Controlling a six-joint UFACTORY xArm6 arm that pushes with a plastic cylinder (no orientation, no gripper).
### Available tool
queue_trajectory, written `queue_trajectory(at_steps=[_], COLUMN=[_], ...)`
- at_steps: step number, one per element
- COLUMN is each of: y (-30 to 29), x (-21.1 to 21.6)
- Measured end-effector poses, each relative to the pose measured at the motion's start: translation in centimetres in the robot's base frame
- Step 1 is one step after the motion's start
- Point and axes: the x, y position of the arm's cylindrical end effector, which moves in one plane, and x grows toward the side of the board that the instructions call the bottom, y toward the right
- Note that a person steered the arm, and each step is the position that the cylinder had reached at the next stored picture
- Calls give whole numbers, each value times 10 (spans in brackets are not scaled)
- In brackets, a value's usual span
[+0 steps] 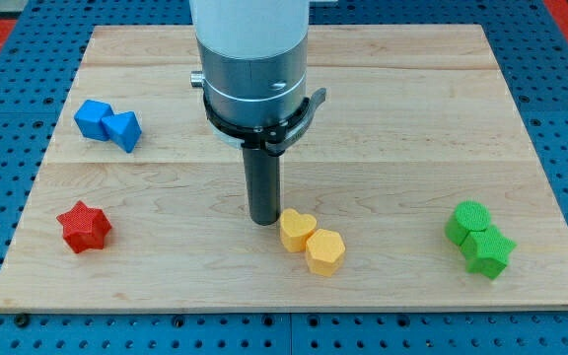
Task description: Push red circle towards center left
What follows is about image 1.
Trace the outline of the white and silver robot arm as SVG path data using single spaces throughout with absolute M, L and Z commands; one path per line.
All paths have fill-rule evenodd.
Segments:
M 190 0 L 204 101 L 227 123 L 283 122 L 306 93 L 308 0 Z

